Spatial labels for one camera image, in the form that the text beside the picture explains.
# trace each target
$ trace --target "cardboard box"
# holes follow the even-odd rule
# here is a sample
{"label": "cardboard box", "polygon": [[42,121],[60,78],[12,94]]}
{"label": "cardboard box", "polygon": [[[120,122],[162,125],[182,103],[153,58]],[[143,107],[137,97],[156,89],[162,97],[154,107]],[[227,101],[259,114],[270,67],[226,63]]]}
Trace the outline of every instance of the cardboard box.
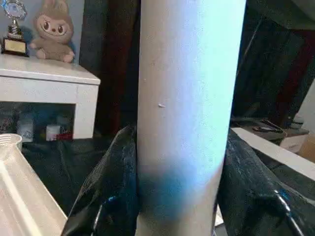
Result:
{"label": "cardboard box", "polygon": [[299,155],[315,163],[315,135],[309,134],[299,151]]}

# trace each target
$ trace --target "trophy base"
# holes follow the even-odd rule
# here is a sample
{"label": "trophy base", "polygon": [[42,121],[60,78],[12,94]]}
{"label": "trophy base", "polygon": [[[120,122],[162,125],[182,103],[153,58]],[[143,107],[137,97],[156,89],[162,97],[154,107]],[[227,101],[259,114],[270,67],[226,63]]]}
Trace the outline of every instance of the trophy base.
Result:
{"label": "trophy base", "polygon": [[27,54],[26,42],[23,40],[4,38],[2,47],[3,54],[29,57]]}

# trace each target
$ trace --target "white table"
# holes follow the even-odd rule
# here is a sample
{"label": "white table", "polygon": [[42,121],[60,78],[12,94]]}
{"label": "white table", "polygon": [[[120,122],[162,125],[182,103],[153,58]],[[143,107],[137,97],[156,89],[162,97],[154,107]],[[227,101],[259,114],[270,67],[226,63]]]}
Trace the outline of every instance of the white table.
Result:
{"label": "white table", "polygon": [[75,139],[93,136],[99,84],[78,65],[0,55],[0,101],[75,104]]}

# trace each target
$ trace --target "stuffed animal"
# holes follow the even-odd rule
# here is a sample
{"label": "stuffed animal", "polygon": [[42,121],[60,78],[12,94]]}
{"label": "stuffed animal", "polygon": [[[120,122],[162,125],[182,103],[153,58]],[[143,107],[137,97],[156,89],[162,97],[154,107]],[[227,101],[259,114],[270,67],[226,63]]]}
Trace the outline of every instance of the stuffed animal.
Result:
{"label": "stuffed animal", "polygon": [[34,19],[34,27],[39,38],[34,39],[30,47],[38,49],[38,58],[72,62],[74,52],[67,44],[73,36],[73,23],[64,0],[44,0]]}

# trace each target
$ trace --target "trophy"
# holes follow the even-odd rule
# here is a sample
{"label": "trophy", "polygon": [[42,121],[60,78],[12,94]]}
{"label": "trophy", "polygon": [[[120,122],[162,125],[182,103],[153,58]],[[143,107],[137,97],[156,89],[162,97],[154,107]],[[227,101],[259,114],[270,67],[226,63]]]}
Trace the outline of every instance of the trophy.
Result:
{"label": "trophy", "polygon": [[3,39],[3,53],[28,57],[26,42],[17,22],[24,20],[27,15],[24,4],[18,0],[6,0],[4,12],[12,19],[12,25],[8,27],[7,37]]}

